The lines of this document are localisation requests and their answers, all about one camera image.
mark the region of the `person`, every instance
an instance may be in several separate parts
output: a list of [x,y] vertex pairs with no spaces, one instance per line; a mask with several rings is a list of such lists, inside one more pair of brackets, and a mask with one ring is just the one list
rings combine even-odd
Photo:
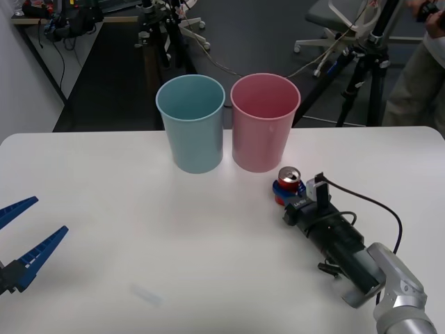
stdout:
[[[408,2],[414,17],[424,0]],[[437,4],[444,9],[445,1]],[[426,34],[403,69],[387,100],[384,126],[420,125],[433,111],[432,126],[445,138],[445,31],[443,10],[428,16]]]

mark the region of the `person's leg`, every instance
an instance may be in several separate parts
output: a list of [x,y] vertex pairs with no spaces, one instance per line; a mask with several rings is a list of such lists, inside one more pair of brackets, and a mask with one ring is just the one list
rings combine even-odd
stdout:
[[445,69],[421,43],[400,74],[389,95],[384,126],[418,125],[445,80]]
[[436,106],[434,111],[435,128],[445,138],[445,82],[437,94]]

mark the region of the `plastic cup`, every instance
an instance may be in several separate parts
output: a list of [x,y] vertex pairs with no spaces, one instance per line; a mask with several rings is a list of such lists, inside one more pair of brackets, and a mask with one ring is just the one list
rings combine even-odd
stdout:
[[178,167],[205,173],[223,159],[224,88],[203,75],[166,82],[156,94],[165,131]]
[[281,162],[300,106],[300,92],[284,77],[260,73],[237,81],[230,97],[235,162],[250,172],[274,169]]

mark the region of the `white table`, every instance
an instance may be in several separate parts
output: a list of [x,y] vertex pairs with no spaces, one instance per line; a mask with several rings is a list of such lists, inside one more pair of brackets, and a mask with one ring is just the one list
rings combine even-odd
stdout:
[[[321,255],[282,222],[264,174],[240,169],[225,132],[215,170],[191,175],[163,132],[20,134],[0,146],[0,207],[40,202],[0,232],[3,263],[70,228],[23,293],[0,296],[2,334],[371,334],[317,270]],[[417,128],[294,129],[280,167],[324,171],[389,205],[405,232],[399,255],[443,318],[445,142]],[[394,246],[386,211],[332,189],[369,245]]]

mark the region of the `tripod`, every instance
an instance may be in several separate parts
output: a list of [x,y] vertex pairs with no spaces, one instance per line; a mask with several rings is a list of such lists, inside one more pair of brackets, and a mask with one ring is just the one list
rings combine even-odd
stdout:
[[[153,5],[151,0],[143,0],[143,5],[139,7],[141,11],[138,17],[140,32],[138,34],[139,44],[136,46],[143,48],[148,93],[155,111],[157,111],[156,94],[163,84],[161,64],[164,68],[170,67],[170,57],[164,49],[165,41],[162,37],[161,25],[164,25],[171,45],[175,48],[176,67],[184,66],[186,74],[197,74],[179,30],[179,17],[173,9],[176,6],[179,6],[179,0],[173,0],[172,10],[169,14]],[[154,121],[157,129],[163,129],[162,117],[159,112],[156,112]]]
[[371,94],[369,97],[368,117],[366,126],[376,127],[381,123],[382,94],[387,68],[389,67],[389,56],[386,38],[384,32],[387,26],[394,23],[394,11],[400,8],[399,0],[388,0],[385,4],[379,20],[375,24],[373,31],[362,43],[348,45],[338,57],[334,65],[321,78],[315,88],[309,93],[306,99],[298,108],[293,119],[292,127],[306,114],[314,102],[324,93],[327,87],[339,76],[339,74],[355,58],[358,63],[355,67],[348,87],[342,92],[345,101],[341,107],[341,114],[337,120],[336,127],[342,127],[350,110],[353,108],[354,101],[358,92],[365,82],[366,77],[371,73]]

